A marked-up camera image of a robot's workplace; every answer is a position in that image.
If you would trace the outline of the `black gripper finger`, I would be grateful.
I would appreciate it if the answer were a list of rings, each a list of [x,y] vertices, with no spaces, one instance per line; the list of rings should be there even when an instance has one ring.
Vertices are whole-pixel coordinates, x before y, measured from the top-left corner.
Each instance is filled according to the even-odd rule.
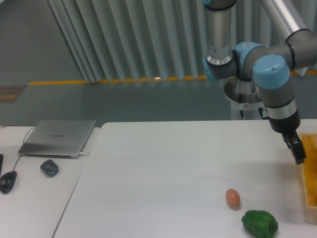
[[[287,147],[291,150],[292,155],[294,156],[294,149],[293,149],[293,142],[292,142],[292,136],[289,134],[284,133],[282,135],[284,142],[287,144]]]
[[[297,165],[304,163],[306,153],[302,141],[299,138],[291,139],[291,149]]]

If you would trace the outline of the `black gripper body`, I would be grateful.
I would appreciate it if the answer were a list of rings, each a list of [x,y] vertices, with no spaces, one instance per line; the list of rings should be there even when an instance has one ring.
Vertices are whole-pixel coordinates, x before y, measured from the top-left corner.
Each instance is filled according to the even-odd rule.
[[[299,112],[295,111],[294,114],[287,118],[283,119],[273,119],[271,117],[268,117],[268,120],[270,122],[271,128],[283,136],[287,136],[289,138],[296,137],[296,129],[300,125],[300,116]]]

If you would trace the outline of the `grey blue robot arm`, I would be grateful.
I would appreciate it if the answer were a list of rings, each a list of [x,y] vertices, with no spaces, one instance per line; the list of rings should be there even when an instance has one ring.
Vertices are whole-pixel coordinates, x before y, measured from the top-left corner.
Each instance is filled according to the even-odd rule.
[[[267,113],[271,128],[280,133],[297,164],[306,158],[304,146],[297,135],[300,116],[289,80],[292,70],[306,71],[317,65],[317,38],[304,24],[289,0],[261,2],[283,41],[282,45],[265,47],[255,42],[241,42],[231,49],[230,16],[233,0],[202,2],[210,18],[209,50],[204,58],[210,80],[231,76],[252,81]]]

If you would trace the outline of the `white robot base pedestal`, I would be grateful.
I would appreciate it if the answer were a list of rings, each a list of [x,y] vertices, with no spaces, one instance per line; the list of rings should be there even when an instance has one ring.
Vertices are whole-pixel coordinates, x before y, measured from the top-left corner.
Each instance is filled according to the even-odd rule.
[[[232,120],[261,119],[258,108],[264,105],[253,81],[232,77],[224,86],[224,94],[230,102]]]

